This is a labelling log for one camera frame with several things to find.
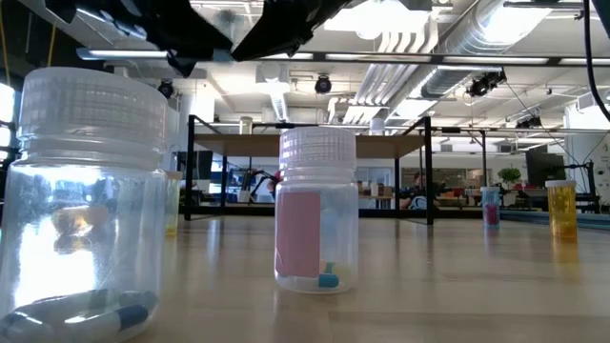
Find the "ceiling light rail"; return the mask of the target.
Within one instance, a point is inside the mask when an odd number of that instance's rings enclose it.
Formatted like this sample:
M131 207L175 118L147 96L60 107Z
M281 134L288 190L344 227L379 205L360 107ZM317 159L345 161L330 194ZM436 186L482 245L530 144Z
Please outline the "ceiling light rail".
M76 54L83 60L165 60L170 55L157 50L92 50L79 48ZM517 55L452 55L439 53L382 53L305 51L257 57L254 61L291 61L354 64L407 64L439 66L514 66L532 68L585 67L580 56L517 56Z

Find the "white ceiling pipes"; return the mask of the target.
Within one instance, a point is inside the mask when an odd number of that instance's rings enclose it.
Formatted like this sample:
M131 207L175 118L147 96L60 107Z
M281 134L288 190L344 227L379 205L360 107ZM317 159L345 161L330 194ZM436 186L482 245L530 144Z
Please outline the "white ceiling pipes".
M435 20L416 32L384 31L378 52L430 52L438 42ZM343 123L366 125L399 94L417 65L371 64L351 101Z

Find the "amber vial white cap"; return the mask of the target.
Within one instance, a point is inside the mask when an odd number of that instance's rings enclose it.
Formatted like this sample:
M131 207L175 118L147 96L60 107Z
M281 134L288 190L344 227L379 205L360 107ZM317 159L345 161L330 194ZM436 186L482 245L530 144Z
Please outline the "amber vial white cap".
M574 180L545 182L549 225L553 236L558 240L574 242L578 240L576 185Z

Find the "green potted plant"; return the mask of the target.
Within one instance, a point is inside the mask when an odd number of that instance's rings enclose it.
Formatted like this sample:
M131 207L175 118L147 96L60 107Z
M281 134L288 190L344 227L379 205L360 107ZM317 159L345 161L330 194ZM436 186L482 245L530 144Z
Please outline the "green potted plant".
M503 168L498 171L498 178L507 190L511 190L521 179L521 172L513 167Z

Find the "clear bottle pink label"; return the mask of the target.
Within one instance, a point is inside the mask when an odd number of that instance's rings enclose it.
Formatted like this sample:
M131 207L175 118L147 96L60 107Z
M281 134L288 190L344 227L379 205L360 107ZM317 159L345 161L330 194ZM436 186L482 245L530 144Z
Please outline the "clear bottle pink label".
M341 293L358 277L356 136L303 127L279 139L274 277L287 290Z

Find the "black ceiling spotlight cluster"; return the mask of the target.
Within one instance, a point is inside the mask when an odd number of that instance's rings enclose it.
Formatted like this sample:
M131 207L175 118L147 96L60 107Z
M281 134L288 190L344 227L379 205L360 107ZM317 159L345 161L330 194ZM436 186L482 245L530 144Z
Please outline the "black ceiling spotlight cluster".
M506 80L505 71L486 72L473 79L472 84L466 89L466 93L471 97L482 97Z

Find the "black stand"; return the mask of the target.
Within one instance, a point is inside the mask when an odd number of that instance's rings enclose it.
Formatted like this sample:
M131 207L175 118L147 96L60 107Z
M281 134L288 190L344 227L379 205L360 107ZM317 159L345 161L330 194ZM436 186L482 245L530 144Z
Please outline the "black stand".
M587 190L581 193L576 193L576 201L578 203L577 208L583 212L600 214L600 197L597 195L594 162L589 160L584 164L571 164L565 166L565 169L586 170Z

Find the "blue strip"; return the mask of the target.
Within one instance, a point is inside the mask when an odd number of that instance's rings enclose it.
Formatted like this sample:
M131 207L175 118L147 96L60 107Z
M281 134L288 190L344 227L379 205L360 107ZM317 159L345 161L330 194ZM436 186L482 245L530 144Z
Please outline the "blue strip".
M525 212L501 210L500 218L509 221L549 224L547 212ZM610 215L594 213L578 213L577 224L581 229L610 232Z

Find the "black monitor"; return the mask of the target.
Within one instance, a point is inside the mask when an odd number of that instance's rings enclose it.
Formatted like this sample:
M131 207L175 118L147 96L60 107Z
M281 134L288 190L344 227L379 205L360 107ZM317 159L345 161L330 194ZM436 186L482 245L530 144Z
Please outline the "black monitor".
M525 154L528 183L544 187L547 181L565 180L563 157L547 152L528 151Z

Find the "black background frame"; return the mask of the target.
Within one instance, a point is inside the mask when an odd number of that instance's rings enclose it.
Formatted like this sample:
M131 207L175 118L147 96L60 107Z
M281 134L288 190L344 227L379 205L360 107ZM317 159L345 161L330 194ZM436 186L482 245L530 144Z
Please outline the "black background frame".
M432 137L432 169L437 204L442 209L478 207L489 185L488 145L484 131L443 128Z

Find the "wooden shelf black frame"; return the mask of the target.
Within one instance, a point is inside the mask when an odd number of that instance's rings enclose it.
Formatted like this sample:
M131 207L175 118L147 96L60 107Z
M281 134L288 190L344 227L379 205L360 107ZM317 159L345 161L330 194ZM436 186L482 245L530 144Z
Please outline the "wooden shelf black frame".
M209 133L196 133L194 131L197 123L206 128L211 125L201 118L191 115L188 119L187 138L187 171L185 204L180 208L184 219L190 221L194 214L209 215L270 215L269 209L245 208L229 210L226 205L226 187L228 183L228 159L230 157L278 157L280 138L277 135L265 134L222 134L216 129ZM424 218L426 224L431 226L439 218L433 209L433 157L432 157L432 133L435 128L429 117L423 117L409 128L402 128L403 134L399 136L359 136L356 138L356 157L360 159L392 159L395 168L395 181L399 181L399 160L401 157L419 149L424 149L425 171L426 171L426 200L427 210L417 210L412 214L407 213L399 207L399 192L395 192L395 207L392 210L369 211L362 210L363 217L376 218ZM209 151L222 156L221 161L221 191L220 202L216 207L204 207L193 202L193 163L194 146L199 145Z

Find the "large clear bottle blue capsules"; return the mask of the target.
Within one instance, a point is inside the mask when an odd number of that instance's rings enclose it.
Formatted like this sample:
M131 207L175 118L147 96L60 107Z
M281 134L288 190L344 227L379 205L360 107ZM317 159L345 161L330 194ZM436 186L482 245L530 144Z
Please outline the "large clear bottle blue capsules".
M159 305L168 103L103 71L24 81L0 224L0 343L119 343Z

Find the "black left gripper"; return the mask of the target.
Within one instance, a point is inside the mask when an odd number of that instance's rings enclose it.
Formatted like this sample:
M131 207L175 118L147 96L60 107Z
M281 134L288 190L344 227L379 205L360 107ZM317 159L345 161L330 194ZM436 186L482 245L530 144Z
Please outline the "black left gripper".
M189 0L45 0L45 8L66 24L85 14L128 36L146 38L167 52L169 65L190 76L198 62L215 50L230 51L233 42L200 16Z

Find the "blue vial pink pills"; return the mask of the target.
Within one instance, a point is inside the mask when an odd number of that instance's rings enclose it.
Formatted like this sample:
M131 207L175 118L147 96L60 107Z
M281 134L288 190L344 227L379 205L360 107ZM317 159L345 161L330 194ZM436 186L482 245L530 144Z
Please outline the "blue vial pink pills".
M499 187L482 187L480 191L484 228L498 229L501 205Z

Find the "black table frame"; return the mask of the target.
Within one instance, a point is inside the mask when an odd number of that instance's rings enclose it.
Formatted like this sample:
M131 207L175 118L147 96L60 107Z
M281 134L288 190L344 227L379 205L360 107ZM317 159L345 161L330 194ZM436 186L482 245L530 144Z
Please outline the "black table frame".
M275 208L273 206L253 207L253 206L238 206L232 204L230 207L209 207L198 206L187 208L179 207L179 214L195 215L242 215L242 216L274 216ZM360 218L393 218L393 219L426 219L427 212L424 210L374 210L374 209L359 209L358 216ZM434 219L481 219L482 211L475 208L473 211L460 210L438 210L434 213Z

